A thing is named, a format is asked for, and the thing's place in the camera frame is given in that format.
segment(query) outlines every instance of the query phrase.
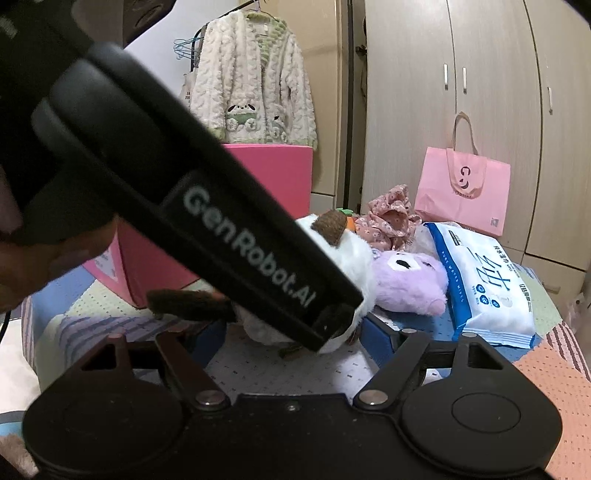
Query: pink bag handle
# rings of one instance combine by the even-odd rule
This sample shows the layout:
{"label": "pink bag handle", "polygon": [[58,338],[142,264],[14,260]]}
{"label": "pink bag handle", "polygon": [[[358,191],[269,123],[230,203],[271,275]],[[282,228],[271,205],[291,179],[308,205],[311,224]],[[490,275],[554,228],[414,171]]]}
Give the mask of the pink bag handle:
{"label": "pink bag handle", "polygon": [[[456,152],[456,130],[460,119],[468,122],[470,127],[473,154]],[[470,118],[464,112],[456,115],[456,121],[453,125],[452,147],[446,149],[446,153],[452,188],[463,197],[471,199],[478,197],[482,192],[486,176],[486,158],[478,156],[478,149],[474,144],[472,123],[470,123]]]}
{"label": "pink bag handle", "polygon": [[459,123],[460,119],[464,119],[468,122],[468,126],[470,127],[470,142],[472,143],[472,152],[474,155],[478,155],[478,149],[474,144],[474,133],[472,132],[472,123],[470,122],[470,117],[464,112],[460,112],[456,115],[456,121],[453,124],[453,133],[452,133],[452,150],[456,149],[456,131],[457,131],[457,124]]}

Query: blue and white package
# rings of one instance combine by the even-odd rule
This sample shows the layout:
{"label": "blue and white package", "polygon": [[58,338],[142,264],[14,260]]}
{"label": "blue and white package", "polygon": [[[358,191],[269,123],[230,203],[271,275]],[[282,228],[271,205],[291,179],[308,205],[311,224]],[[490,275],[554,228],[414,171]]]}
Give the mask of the blue and white package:
{"label": "blue and white package", "polygon": [[456,329],[492,345],[532,348],[530,291],[494,238],[443,223],[427,223],[449,278]]}

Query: finger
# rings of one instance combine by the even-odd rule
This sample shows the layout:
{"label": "finger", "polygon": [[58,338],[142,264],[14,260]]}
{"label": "finger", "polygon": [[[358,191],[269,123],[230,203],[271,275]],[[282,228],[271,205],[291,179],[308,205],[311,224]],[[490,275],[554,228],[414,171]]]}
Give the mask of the finger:
{"label": "finger", "polygon": [[12,233],[21,225],[21,212],[12,196],[4,169],[0,166],[0,232]]}
{"label": "finger", "polygon": [[59,256],[48,266],[49,280],[61,277],[109,248],[117,230],[117,218],[91,232],[81,233],[61,244]]}
{"label": "finger", "polygon": [[49,281],[100,255],[115,231],[113,220],[58,245],[21,247],[0,243],[0,312],[17,306]]}

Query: plush toy eye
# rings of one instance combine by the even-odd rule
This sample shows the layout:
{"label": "plush toy eye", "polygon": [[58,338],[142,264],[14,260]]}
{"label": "plush toy eye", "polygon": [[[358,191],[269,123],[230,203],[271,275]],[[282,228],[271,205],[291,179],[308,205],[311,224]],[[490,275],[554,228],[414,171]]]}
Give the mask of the plush toy eye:
{"label": "plush toy eye", "polygon": [[396,263],[401,267],[410,268],[410,265],[408,265],[404,260],[396,260]]}

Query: metal screw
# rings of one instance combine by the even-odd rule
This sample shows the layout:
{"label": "metal screw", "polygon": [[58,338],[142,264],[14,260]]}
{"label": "metal screw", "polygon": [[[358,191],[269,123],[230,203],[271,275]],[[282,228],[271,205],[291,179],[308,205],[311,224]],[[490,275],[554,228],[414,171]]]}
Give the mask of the metal screw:
{"label": "metal screw", "polygon": [[290,401],[287,404],[287,411],[299,411],[300,408],[300,404],[296,401]]}
{"label": "metal screw", "polygon": [[220,390],[203,390],[195,395],[195,400],[203,407],[219,407],[226,401],[226,394]]}
{"label": "metal screw", "polygon": [[381,405],[388,401],[388,395],[381,390],[364,390],[359,394],[359,399],[366,405]]}

